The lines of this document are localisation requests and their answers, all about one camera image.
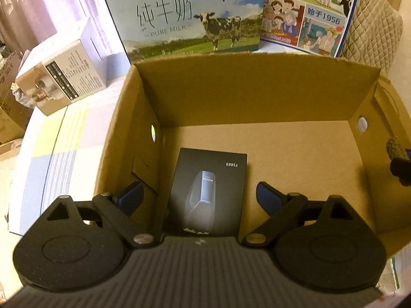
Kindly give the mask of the brown hair scrunchie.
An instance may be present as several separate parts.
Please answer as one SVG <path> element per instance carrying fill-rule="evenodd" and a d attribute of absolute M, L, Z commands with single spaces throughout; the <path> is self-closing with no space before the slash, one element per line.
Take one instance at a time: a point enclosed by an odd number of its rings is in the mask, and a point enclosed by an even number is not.
<path fill-rule="evenodd" d="M 386 150 L 391 160 L 394 160 L 394 159 L 409 160 L 410 159 L 407 154 L 407 151 L 400 145 L 400 143 L 397 140 L 394 140 L 393 138 L 390 138 L 387 141 Z"/>

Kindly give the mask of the black product box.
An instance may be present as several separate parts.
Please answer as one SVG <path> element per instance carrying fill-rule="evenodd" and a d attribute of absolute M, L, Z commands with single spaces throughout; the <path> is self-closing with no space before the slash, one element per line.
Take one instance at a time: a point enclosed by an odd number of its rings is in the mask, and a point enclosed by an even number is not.
<path fill-rule="evenodd" d="M 246 154 L 182 147 L 164 228 L 181 236 L 237 236 L 246 172 Z"/>

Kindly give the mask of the checkered table cloth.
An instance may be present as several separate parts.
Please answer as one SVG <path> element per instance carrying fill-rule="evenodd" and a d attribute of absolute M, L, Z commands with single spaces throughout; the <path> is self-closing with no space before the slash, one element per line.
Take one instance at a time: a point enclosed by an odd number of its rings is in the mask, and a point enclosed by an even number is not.
<path fill-rule="evenodd" d="M 17 158 L 9 229 L 23 235 L 58 195 L 87 200 L 142 181 L 160 201 L 180 143 L 170 129 L 196 127 L 200 149 L 239 152 L 220 129 L 251 124 L 299 56 L 274 45 L 257 52 L 166 56 L 129 64 L 109 58 L 109 87 L 45 116 L 35 111 Z"/>

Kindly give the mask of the brown cardboard box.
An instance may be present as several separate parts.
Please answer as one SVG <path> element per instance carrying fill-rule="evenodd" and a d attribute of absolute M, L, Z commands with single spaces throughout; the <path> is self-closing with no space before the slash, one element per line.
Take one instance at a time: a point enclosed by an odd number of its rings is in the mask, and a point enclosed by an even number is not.
<path fill-rule="evenodd" d="M 237 53 L 132 65 L 114 109 L 95 193 L 149 187 L 136 215 L 161 227 L 183 147 L 247 155 L 240 234 L 266 218 L 258 182 L 310 199 L 347 199 L 394 255 L 410 243 L 410 189 L 388 140 L 410 147 L 410 114 L 386 74 L 324 56 Z"/>

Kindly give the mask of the cardboard boxes pile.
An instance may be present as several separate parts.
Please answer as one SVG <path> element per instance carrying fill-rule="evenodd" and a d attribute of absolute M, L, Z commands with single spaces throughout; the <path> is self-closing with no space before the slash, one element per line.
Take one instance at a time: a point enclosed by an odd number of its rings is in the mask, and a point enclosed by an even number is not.
<path fill-rule="evenodd" d="M 21 58 L 13 52 L 1 66 L 1 145 L 24 136 L 33 112 L 32 109 L 17 102 L 11 90 L 20 63 Z"/>

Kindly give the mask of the quilted beige chair cover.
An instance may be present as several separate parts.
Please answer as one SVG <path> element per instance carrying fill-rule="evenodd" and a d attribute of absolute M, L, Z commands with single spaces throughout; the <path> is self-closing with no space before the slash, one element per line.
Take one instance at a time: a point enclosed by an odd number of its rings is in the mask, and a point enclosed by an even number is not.
<path fill-rule="evenodd" d="M 388 72 L 402 32 L 400 12 L 388 0 L 357 0 L 341 57 Z"/>

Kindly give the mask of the white appliance box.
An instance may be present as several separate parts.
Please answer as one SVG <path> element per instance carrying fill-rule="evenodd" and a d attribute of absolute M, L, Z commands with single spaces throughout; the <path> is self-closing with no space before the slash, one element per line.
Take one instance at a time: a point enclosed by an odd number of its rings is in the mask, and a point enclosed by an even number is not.
<path fill-rule="evenodd" d="M 107 58 L 87 17 L 34 47 L 16 84 L 46 116 L 107 87 Z"/>

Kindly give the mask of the dark blue milk carton box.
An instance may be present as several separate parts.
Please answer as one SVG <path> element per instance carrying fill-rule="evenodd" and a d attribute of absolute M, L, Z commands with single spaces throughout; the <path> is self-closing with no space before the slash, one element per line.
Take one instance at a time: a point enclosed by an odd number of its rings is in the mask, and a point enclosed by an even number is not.
<path fill-rule="evenodd" d="M 357 0 L 264 0 L 260 39 L 285 50 L 337 57 Z"/>

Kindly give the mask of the light blue milk carton box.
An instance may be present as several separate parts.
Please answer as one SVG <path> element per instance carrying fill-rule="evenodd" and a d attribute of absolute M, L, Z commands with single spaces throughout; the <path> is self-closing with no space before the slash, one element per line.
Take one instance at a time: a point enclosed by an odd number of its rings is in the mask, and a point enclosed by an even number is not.
<path fill-rule="evenodd" d="M 264 0 L 105 0 L 131 63 L 255 51 Z"/>

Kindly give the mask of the pink curtain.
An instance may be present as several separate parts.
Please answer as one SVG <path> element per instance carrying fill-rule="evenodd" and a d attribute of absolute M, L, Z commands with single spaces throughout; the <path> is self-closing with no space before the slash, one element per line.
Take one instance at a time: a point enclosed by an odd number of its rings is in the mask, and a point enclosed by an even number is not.
<path fill-rule="evenodd" d="M 105 0 L 1 0 L 1 42 L 23 54 L 67 26 L 89 18 L 98 50 L 123 50 Z"/>

